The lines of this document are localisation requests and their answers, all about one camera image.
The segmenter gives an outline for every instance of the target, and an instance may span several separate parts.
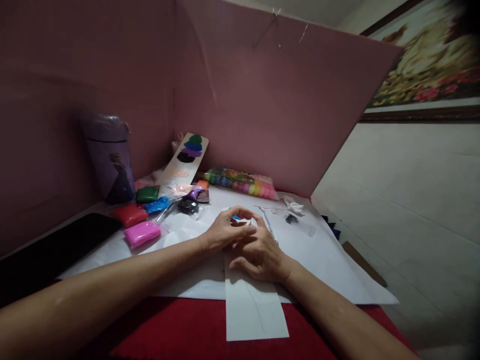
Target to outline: pink board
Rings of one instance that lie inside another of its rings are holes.
[[[400,49],[219,0],[0,2],[0,256],[100,200],[72,114],[130,125],[136,179],[174,130],[202,166],[309,195]]]
[[[0,255],[101,199],[77,110],[129,124],[136,179],[170,160],[174,6],[0,2]]]
[[[265,174],[309,196],[401,49],[220,0],[179,0],[175,131],[202,167]]]

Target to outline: person's left hand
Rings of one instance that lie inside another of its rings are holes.
[[[222,211],[208,230],[201,235],[206,243],[206,249],[222,249],[233,241],[257,232],[257,228],[253,225],[235,224],[235,221],[232,221],[235,215],[239,218],[250,220],[254,213],[242,206],[234,206]]]

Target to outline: white tissue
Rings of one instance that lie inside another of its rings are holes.
[[[298,202],[295,202],[293,197],[285,195],[282,197],[282,199],[286,204],[286,208],[296,214],[300,214],[304,209],[304,206],[300,205]]]

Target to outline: purple water bottle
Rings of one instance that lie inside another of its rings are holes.
[[[118,116],[103,114],[86,114],[80,124],[105,202],[123,204],[133,200],[128,124]]]

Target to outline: black smartphone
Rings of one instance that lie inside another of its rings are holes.
[[[120,230],[122,223],[90,213],[0,261],[0,308],[50,285]]]

